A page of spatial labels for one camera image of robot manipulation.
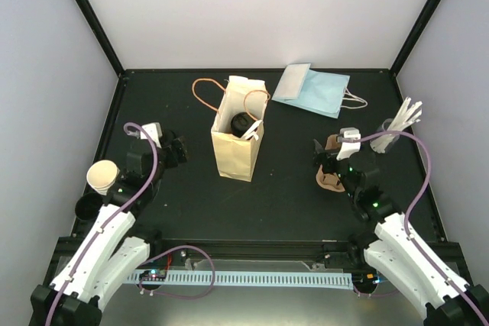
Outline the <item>brown paper bag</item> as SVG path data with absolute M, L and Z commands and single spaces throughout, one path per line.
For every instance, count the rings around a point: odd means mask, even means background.
M 211 82 L 223 91 L 218 107 L 197 94 L 200 82 Z M 270 100 L 265 81 L 230 76 L 228 84 L 222 86 L 214 79 L 199 78 L 192 84 L 192 93 L 215 112 L 210 133 L 219 175 L 250 182 L 264 137 L 264 116 Z

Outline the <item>white paper-wrapped straw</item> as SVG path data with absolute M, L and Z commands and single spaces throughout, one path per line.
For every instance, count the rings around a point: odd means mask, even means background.
M 258 129 L 263 124 L 262 120 L 256 120 L 240 137 L 241 140 L 259 140 Z

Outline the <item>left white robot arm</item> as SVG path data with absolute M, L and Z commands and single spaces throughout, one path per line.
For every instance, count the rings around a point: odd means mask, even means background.
M 157 196 L 164 171 L 187 160 L 184 137 L 138 134 L 125 168 L 111 160 L 89 168 L 92 191 L 77 202 L 76 216 L 92 227 L 61 271 L 32 292 L 33 325 L 98 325 L 124 280 L 163 258 L 161 232 L 136 220 Z

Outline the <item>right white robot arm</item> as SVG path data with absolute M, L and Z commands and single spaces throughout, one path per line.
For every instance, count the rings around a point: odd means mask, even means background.
M 424 325 L 486 325 L 488 292 L 447 265 L 416 233 L 384 191 L 375 155 L 356 144 L 352 152 L 314 143 L 314 163 L 327 183 L 341 186 L 367 230 L 351 239 L 349 262 L 370 266 L 418 311 Z

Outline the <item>blue paper bag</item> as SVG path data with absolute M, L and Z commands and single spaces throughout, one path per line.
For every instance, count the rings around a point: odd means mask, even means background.
M 341 108 L 357 109 L 368 105 L 348 91 L 350 76 L 311 70 L 309 64 L 291 64 L 283 72 L 272 101 L 337 118 Z

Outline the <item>paper cup stack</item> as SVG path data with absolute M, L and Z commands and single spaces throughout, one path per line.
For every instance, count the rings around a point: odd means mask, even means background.
M 100 160 L 90 166 L 86 174 L 87 184 L 100 195 L 108 190 L 118 178 L 119 168 L 111 160 Z

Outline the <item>right small circuit board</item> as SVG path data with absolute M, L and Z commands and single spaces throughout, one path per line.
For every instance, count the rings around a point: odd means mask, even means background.
M 352 280 L 354 283 L 359 283 L 362 285 L 377 285 L 382 282 L 387 282 L 387 278 L 385 276 L 376 272 L 353 273 Z

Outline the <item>small circuit board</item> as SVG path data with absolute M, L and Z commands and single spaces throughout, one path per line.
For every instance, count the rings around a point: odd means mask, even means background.
M 352 280 L 354 283 L 359 283 L 362 285 L 377 285 L 382 282 L 387 282 L 387 278 L 385 276 L 376 272 L 353 273 Z
M 139 275 L 139 280 L 142 282 L 163 282 L 166 277 L 166 270 L 144 270 Z

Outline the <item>left small circuit board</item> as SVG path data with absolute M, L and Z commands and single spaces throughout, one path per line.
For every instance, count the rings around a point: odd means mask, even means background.
M 144 270 L 139 275 L 139 280 L 142 282 L 163 282 L 166 277 L 166 270 Z

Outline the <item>black mounting rail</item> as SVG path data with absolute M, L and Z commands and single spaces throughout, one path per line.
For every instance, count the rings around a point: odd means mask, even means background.
M 151 255 L 173 247 L 192 245 L 207 252 L 214 260 L 278 260 L 326 263 L 346 268 L 355 263 L 348 255 L 348 242 L 336 240 L 158 240 Z

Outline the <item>left black frame post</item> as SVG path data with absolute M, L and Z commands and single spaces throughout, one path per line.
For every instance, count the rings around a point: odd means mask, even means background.
M 105 54 L 107 60 L 111 64 L 115 74 L 120 76 L 124 73 L 125 68 L 121 64 L 120 59 L 118 58 L 115 49 L 113 48 L 105 30 L 95 10 L 93 9 L 89 0 L 75 0 L 78 5 L 80 11 L 83 14 L 83 17 L 86 19 L 87 24 L 89 25 L 92 33 L 94 34 L 96 40 L 99 43 L 99 46 L 102 48 L 103 53 Z

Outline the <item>black frame post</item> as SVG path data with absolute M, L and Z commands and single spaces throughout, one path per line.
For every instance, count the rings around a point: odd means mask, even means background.
M 404 64 L 408 60 L 418 40 L 422 36 L 426 26 L 435 14 L 436 9 L 442 0 L 426 0 L 421 12 L 417 16 L 410 32 L 408 33 L 406 40 L 403 42 L 399 53 L 397 54 L 392 66 L 390 67 L 390 74 L 392 76 L 398 76 L 402 70 Z
M 94 34 L 96 40 L 99 43 L 99 46 L 102 48 L 103 53 L 105 54 L 107 60 L 111 64 L 115 74 L 120 76 L 124 73 L 125 68 L 121 64 L 120 59 L 118 58 L 115 49 L 113 48 L 105 30 L 95 10 L 93 9 L 89 0 L 75 0 L 78 5 L 80 11 L 83 14 L 83 17 L 86 19 L 87 24 L 89 25 L 92 33 Z

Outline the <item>right black frame post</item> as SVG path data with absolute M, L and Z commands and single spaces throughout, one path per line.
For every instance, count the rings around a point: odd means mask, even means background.
M 390 67 L 390 74 L 392 76 L 398 76 L 402 70 L 404 64 L 408 60 L 418 40 L 422 36 L 426 26 L 435 14 L 436 9 L 442 0 L 426 0 L 421 12 L 417 16 L 410 32 L 408 33 L 406 40 L 403 42 L 399 53 L 397 54 L 392 66 Z

